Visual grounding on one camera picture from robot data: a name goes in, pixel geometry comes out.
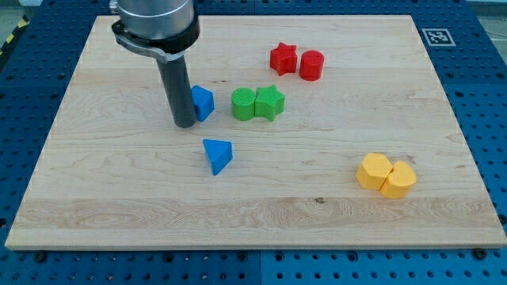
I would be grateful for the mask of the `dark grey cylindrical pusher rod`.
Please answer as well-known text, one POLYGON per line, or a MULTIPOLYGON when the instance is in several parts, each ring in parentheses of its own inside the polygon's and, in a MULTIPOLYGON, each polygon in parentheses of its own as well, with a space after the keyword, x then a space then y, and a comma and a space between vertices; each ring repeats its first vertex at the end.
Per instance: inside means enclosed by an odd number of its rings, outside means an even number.
POLYGON ((174 123, 181 128, 191 127, 196 122, 196 111, 185 57, 157 64, 174 123))

